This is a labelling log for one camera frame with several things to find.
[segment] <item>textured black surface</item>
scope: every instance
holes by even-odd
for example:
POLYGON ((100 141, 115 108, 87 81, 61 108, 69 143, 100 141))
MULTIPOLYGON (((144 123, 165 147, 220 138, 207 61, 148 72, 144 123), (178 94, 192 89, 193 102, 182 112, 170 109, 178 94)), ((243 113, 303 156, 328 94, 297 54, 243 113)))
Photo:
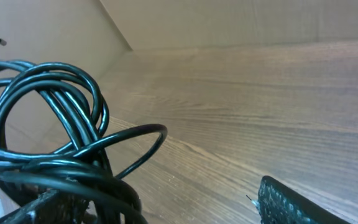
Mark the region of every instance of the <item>textured black surface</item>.
POLYGON ((258 203, 263 224, 348 223, 269 176, 260 182, 258 203))

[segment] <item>beige wall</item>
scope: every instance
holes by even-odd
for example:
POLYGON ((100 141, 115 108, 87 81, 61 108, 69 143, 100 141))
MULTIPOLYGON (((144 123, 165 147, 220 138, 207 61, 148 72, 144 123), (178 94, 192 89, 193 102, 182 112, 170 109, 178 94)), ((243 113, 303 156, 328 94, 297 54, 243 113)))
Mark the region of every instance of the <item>beige wall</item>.
POLYGON ((358 39, 355 0, 101 1, 134 50, 358 39))
MULTIPOLYGON (((128 50, 98 0, 0 0, 0 37, 0 59, 67 62, 95 78, 128 50)), ((9 148, 31 151, 56 121, 38 94, 26 95, 8 117, 9 148)))

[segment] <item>wooden table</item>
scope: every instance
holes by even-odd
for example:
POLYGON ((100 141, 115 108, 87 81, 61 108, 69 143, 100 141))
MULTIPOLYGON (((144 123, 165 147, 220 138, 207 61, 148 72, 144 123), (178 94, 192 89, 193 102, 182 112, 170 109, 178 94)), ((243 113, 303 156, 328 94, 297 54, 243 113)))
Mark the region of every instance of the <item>wooden table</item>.
MULTIPOLYGON (((358 223, 358 42, 136 51, 99 80, 108 133, 168 127, 125 181, 150 223, 258 223, 247 199, 271 175, 358 223)), ((66 139, 60 125, 38 146, 66 139)), ((108 148, 119 172, 156 136, 108 148)))

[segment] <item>thin wire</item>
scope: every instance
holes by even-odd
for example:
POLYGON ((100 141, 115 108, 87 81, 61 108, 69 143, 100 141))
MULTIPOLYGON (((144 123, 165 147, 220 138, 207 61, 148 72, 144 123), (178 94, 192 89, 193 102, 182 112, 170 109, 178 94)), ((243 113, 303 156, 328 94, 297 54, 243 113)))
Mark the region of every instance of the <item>thin wire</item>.
POLYGON ((103 137, 109 123, 109 110, 97 83, 85 71, 59 62, 36 65, 21 60, 0 61, 0 72, 6 69, 19 74, 0 79, 0 87, 5 87, 0 97, 0 188, 20 206, 39 196, 23 185, 32 184, 93 200, 98 223, 121 223, 120 213, 126 224, 146 223, 140 214, 139 196, 121 179, 158 150, 167 136, 167 128, 148 124, 103 137), (70 82, 92 94, 92 110, 84 94, 70 82), (4 128, 7 116, 22 96, 34 90, 48 103, 70 138, 70 142, 50 154, 7 150, 4 128), (104 148, 150 133, 160 133, 160 136, 149 151, 113 176, 104 148))

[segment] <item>coiled cable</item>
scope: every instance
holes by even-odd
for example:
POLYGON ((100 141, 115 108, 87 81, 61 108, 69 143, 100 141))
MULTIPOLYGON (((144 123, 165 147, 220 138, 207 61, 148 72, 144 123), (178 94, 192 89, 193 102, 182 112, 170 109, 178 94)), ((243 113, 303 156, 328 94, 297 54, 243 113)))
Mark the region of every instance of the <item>coiled cable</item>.
POLYGON ((0 61, 0 72, 7 69, 19 74, 0 79, 0 87, 5 87, 0 97, 0 188, 20 206, 39 196, 39 192, 23 184, 36 185, 92 200, 98 223, 120 223, 120 213, 126 224, 146 223, 140 214, 139 196, 121 179, 156 152, 167 136, 166 127, 148 124, 104 136, 109 109, 97 83, 85 71, 59 62, 37 65, 22 60, 0 61), (70 83, 92 94, 92 110, 84 94, 70 83), (14 104, 33 90, 48 103, 70 138, 70 142, 49 154, 7 150, 4 130, 7 116, 14 104), (160 136, 149 151, 113 176, 104 148, 150 133, 160 136))

